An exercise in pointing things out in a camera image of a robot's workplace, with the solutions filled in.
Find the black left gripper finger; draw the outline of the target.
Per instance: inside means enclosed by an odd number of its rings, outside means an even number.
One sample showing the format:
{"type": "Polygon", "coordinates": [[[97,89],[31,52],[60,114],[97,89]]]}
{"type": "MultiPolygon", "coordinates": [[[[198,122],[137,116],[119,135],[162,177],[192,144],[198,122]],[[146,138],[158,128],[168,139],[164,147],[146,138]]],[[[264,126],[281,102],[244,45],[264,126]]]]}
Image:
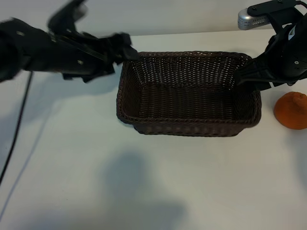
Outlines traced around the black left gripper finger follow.
{"type": "Polygon", "coordinates": [[[130,35],[127,33],[116,33],[107,39],[115,52],[119,52],[124,48],[130,47],[132,44],[130,35]]]}
{"type": "Polygon", "coordinates": [[[140,56],[137,50],[130,46],[126,46],[115,51],[114,62],[119,65],[125,61],[136,61],[139,58],[140,56]]]}

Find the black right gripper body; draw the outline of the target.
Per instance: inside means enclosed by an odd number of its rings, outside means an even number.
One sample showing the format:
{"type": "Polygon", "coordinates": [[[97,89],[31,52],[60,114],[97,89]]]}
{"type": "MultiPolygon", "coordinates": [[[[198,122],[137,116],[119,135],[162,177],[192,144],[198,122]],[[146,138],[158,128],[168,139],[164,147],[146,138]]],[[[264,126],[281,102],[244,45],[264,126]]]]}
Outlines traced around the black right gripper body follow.
{"type": "Polygon", "coordinates": [[[276,35],[265,49],[274,86],[295,84],[307,77],[307,22],[299,20],[286,27],[272,23],[276,35]]]}

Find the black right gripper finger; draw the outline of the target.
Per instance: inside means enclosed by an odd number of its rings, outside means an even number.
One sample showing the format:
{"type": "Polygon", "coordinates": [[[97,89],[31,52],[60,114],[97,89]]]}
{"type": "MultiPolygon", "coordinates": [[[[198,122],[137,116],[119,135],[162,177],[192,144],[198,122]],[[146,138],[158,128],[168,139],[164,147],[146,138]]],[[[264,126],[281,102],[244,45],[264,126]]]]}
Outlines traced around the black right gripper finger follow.
{"type": "Polygon", "coordinates": [[[265,78],[266,70],[265,55],[261,54],[248,61],[243,67],[236,70],[236,85],[246,82],[267,83],[265,78]]]}
{"type": "Polygon", "coordinates": [[[272,88],[270,82],[256,81],[255,82],[255,90],[264,91],[272,88]]]}

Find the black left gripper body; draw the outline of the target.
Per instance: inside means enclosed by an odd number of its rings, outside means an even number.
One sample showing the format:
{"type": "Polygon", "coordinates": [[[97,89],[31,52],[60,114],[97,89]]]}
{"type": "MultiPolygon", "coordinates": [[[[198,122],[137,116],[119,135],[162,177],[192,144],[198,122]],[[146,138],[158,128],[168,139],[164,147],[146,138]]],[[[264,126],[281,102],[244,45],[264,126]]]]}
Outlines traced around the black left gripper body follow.
{"type": "Polygon", "coordinates": [[[26,23],[16,25],[17,70],[58,72],[65,80],[89,82],[114,73],[112,46],[106,38],[68,31],[49,34],[26,23]]]}

